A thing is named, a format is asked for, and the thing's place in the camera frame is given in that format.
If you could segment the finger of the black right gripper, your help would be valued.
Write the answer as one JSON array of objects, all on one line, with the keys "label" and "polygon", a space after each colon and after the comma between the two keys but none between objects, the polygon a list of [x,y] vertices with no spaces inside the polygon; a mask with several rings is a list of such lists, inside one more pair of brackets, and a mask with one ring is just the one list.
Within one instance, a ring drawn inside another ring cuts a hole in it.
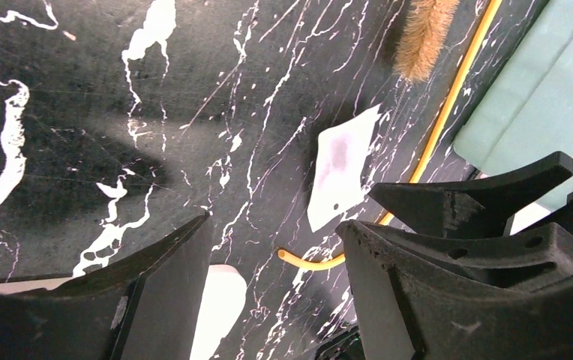
[{"label": "finger of the black right gripper", "polygon": [[415,233],[449,239],[502,236],[508,220],[573,176],[555,151],[511,172],[471,181],[378,183],[370,197]]}]

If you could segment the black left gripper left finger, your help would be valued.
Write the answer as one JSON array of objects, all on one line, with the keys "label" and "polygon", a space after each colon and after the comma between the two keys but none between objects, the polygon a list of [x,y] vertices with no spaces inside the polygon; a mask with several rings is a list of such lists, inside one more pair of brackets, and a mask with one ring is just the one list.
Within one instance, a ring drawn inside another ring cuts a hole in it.
[{"label": "black left gripper left finger", "polygon": [[0,359],[188,359],[212,241],[202,214],[55,289],[0,294]]}]

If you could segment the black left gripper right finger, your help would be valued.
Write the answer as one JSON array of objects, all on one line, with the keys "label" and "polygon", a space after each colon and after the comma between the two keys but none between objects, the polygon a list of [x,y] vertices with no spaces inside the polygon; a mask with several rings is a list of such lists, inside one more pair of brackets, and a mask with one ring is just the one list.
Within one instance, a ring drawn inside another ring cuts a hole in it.
[{"label": "black left gripper right finger", "polygon": [[573,359],[573,200],[506,238],[337,231],[366,359]]}]

